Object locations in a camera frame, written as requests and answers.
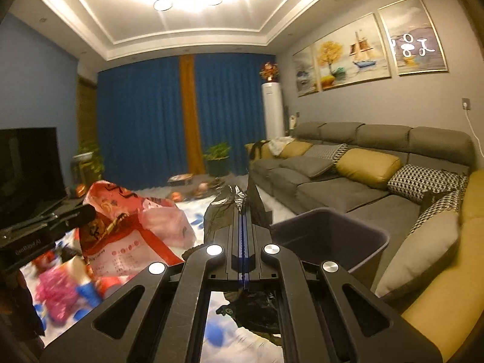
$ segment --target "gray trash can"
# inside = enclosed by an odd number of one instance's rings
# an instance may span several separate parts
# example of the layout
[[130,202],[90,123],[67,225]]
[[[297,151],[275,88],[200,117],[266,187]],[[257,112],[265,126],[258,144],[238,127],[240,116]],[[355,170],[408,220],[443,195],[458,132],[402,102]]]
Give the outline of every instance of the gray trash can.
[[379,228],[317,208],[271,226],[272,240],[290,249],[301,261],[320,265],[332,260],[370,288],[381,254],[390,240]]

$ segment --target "sailboat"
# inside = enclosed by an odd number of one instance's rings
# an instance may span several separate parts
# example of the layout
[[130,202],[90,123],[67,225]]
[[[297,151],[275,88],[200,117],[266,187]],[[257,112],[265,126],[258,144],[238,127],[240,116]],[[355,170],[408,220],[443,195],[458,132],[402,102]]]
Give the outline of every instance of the sailboat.
[[373,48],[368,43],[368,40],[365,37],[361,40],[358,31],[355,31],[355,36],[356,43],[351,45],[352,49],[349,53],[350,56],[354,56],[353,64],[358,68],[365,68],[377,64],[371,51]]

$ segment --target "pink plastic bag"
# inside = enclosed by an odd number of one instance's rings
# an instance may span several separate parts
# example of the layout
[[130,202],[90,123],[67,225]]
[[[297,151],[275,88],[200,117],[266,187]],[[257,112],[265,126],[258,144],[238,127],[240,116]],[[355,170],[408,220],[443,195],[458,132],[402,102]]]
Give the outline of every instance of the pink plastic bag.
[[157,261],[181,263],[170,247],[188,249],[195,242],[185,213],[171,201],[155,203],[98,181],[84,203],[97,212],[96,219],[79,230],[82,252],[95,276],[136,274]]
[[65,325],[71,315],[71,309],[79,299],[77,284],[61,268],[52,268],[39,275],[36,299],[45,302],[50,318],[60,325]]

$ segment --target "painting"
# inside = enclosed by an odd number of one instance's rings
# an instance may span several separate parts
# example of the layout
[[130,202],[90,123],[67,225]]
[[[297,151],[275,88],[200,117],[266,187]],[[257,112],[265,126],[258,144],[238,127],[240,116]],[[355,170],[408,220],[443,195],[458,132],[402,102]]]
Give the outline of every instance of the painting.
[[311,46],[297,52],[293,57],[296,67],[296,87],[298,96],[318,92],[318,79],[314,67],[313,49]]
[[314,51],[323,90],[391,77],[372,13],[316,41]]
[[378,11],[399,75],[448,71],[439,36],[423,0],[401,0]]

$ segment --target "sofa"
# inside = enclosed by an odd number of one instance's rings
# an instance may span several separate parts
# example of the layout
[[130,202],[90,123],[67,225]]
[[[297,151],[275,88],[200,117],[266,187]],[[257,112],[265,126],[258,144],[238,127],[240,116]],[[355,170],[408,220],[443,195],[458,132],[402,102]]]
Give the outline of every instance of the sofa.
[[[448,129],[317,121],[298,125],[294,136],[297,142],[346,143],[350,149],[394,155],[402,165],[461,175],[470,175],[475,166],[470,137]],[[257,154],[260,159],[251,161],[249,174],[269,195],[296,214],[331,207],[388,233],[390,242],[381,257],[371,288],[374,291],[419,218],[420,206],[387,189],[372,188],[342,177],[335,168],[309,178],[288,168],[284,159],[274,157],[267,146]],[[452,362],[473,361],[467,359],[479,345],[475,339],[482,340],[480,337],[484,334],[480,331],[484,278],[476,277],[477,269],[484,265],[484,254],[480,253],[484,250],[484,171],[470,176],[460,216],[460,244],[451,265],[425,288],[403,299],[400,307],[396,304],[402,316],[437,345],[444,361]]]

